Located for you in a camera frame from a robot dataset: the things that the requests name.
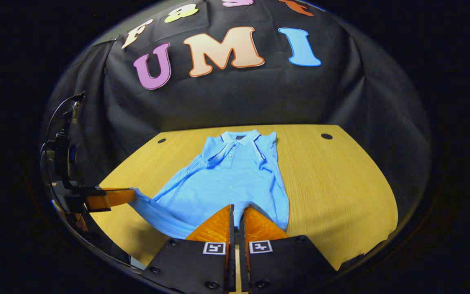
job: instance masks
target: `orange letter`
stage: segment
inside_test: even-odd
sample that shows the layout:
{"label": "orange letter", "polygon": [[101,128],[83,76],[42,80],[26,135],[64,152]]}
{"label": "orange letter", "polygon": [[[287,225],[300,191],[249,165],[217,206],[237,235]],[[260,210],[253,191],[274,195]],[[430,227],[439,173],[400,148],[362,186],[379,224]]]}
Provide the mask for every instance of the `orange letter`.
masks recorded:
{"label": "orange letter", "polygon": [[178,20],[181,17],[190,16],[196,13],[197,11],[199,11],[199,9],[196,9],[196,6],[197,5],[195,4],[188,4],[188,5],[181,6],[175,9],[174,11],[168,13],[169,16],[164,20],[164,22],[166,23],[173,22],[174,20]]}
{"label": "orange letter", "polygon": [[145,22],[144,24],[142,24],[142,25],[134,28],[133,30],[131,30],[128,33],[128,37],[126,38],[126,41],[124,42],[124,45],[123,45],[123,47],[121,47],[121,49],[126,48],[128,45],[130,45],[131,43],[136,41],[137,35],[140,35],[140,33],[142,33],[144,31],[144,27],[151,24],[151,22],[153,22],[153,19],[150,19],[149,21]]}
{"label": "orange letter", "polygon": [[218,68],[224,69],[232,51],[235,59],[231,65],[234,67],[263,65],[264,58],[257,53],[251,37],[254,31],[252,27],[231,28],[224,36],[222,43],[205,33],[185,39],[183,43],[189,45],[192,52],[193,69],[190,71],[190,76],[205,75],[213,70],[213,66],[206,63],[205,56],[208,56]]}
{"label": "orange letter", "polygon": [[279,1],[286,3],[289,6],[289,8],[293,9],[294,11],[296,11],[298,13],[302,13],[302,14],[307,15],[307,16],[314,16],[313,13],[310,13],[310,12],[307,12],[307,11],[304,10],[304,9],[308,9],[308,8],[306,8],[306,6],[302,6],[302,5],[298,4],[297,2],[293,2],[293,1],[289,1],[289,0],[279,0]]}

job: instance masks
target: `black fabric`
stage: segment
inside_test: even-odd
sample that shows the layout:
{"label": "black fabric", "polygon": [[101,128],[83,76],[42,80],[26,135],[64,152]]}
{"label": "black fabric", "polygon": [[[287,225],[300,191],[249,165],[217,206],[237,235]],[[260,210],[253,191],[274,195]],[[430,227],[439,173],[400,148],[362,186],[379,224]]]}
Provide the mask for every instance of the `black fabric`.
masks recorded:
{"label": "black fabric", "polygon": [[[164,22],[170,11],[191,2],[197,13]],[[418,95],[397,63],[371,39],[331,13],[312,6],[308,11],[315,16],[277,0],[240,7],[225,7],[218,0],[188,1],[152,17],[152,24],[126,49],[121,46],[127,32],[117,41],[89,48],[63,75],[47,109],[48,117],[60,100],[86,91],[80,124],[71,130],[79,147],[76,174],[84,183],[99,184],[163,131],[340,125],[386,176],[403,221],[422,195],[430,169],[431,140]],[[213,65],[211,73],[190,77],[192,58],[184,39],[207,33],[222,41],[238,26],[255,28],[253,40],[265,64],[237,69],[231,66],[231,54],[225,69]],[[321,66],[291,64],[291,46],[278,32],[281,27],[307,31]],[[164,43],[170,43],[171,78],[149,91],[140,84],[133,62],[149,54],[150,74],[159,75],[152,52]]]}

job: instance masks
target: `shirt sleeve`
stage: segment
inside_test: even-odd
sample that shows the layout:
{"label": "shirt sleeve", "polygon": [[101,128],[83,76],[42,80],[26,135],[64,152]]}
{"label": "shirt sleeve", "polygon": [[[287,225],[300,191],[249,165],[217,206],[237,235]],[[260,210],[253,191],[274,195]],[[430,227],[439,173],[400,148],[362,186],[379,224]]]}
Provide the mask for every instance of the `shirt sleeve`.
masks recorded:
{"label": "shirt sleeve", "polygon": [[135,201],[129,205],[158,231],[173,238],[186,239],[197,229],[197,227],[173,217],[154,199],[141,193],[138,188],[135,188]]}
{"label": "shirt sleeve", "polygon": [[286,188],[280,169],[278,168],[278,155],[277,155],[277,133],[272,132],[268,136],[266,163],[269,169],[275,176],[275,181],[272,186],[271,194],[275,203],[275,211],[277,213],[277,225],[282,230],[286,230],[289,221],[289,199],[286,195]]}

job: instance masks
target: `wooden table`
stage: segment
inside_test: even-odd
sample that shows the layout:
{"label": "wooden table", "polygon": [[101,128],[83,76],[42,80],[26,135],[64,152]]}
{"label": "wooden table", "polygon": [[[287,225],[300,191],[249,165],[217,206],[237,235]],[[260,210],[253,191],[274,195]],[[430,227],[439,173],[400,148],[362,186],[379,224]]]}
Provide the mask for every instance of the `wooden table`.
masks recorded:
{"label": "wooden table", "polygon": [[[262,135],[277,133],[278,165],[290,203],[286,233],[307,235],[336,270],[394,231],[397,204],[386,178],[337,125],[250,125],[162,132],[121,163],[100,186],[137,187],[152,197],[202,152],[207,137],[253,129]],[[333,138],[324,139],[321,134]],[[129,205],[93,213],[92,217],[120,248],[145,265],[168,239]]]}

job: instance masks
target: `red letter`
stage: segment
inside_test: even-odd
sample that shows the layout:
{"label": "red letter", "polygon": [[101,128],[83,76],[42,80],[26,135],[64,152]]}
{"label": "red letter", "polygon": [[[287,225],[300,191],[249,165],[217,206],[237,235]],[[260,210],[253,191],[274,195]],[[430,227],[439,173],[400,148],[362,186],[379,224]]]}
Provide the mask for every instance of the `red letter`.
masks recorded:
{"label": "red letter", "polygon": [[308,9],[308,8],[306,8],[306,6],[302,6],[302,5],[298,4],[297,2],[293,2],[293,1],[289,1],[289,0],[279,0],[279,1],[286,3],[289,6],[289,8],[293,9],[294,11],[296,11],[298,13],[302,13],[302,14],[307,15],[307,16],[314,16],[313,13],[310,13],[310,12],[307,12],[307,11],[304,10],[304,9]]}

